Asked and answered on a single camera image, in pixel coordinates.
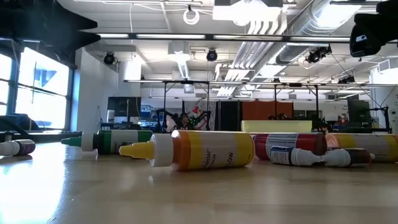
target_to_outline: black camera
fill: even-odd
[[[207,61],[214,62],[217,60],[217,53],[215,49],[210,49],[206,56]]]
[[[398,39],[398,0],[379,2],[377,14],[358,13],[351,31],[349,51],[353,57],[377,54],[387,42]]]
[[[113,65],[115,61],[114,52],[107,52],[104,57],[104,63],[107,65]]]

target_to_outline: computer monitor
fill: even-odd
[[[350,123],[371,124],[372,117],[369,111],[369,102],[363,100],[347,100]]]
[[[114,110],[114,116],[138,117],[141,113],[141,97],[112,96],[108,98],[108,110]]]

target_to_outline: white bottle cap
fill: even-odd
[[[154,159],[149,160],[152,167],[167,167],[173,163],[174,146],[169,134],[153,134],[150,141],[154,143]]]
[[[15,141],[0,143],[0,156],[13,156],[19,152],[19,144]]]
[[[322,161],[325,162],[327,166],[345,167],[351,163],[351,156],[345,149],[335,149],[327,151],[326,154],[322,156]]]
[[[94,133],[84,132],[81,135],[81,150],[82,151],[92,151],[93,150],[93,138],[94,138]]]

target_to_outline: yellow label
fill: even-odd
[[[353,134],[338,134],[337,139],[339,147],[357,147]]]
[[[199,169],[201,168],[202,155],[204,148],[199,132],[187,131],[189,141],[191,142],[191,159],[188,165],[188,169]]]
[[[238,148],[238,156],[236,158],[235,166],[245,166],[253,160],[254,145],[250,135],[235,133],[234,138],[236,147]]]
[[[254,155],[247,133],[187,131],[191,154],[188,169],[245,166]]]
[[[384,138],[388,143],[388,160],[392,162],[398,161],[398,143],[396,137],[385,135]]]

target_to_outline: desk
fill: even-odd
[[[59,143],[0,157],[0,223],[397,223],[398,165],[174,172]]]

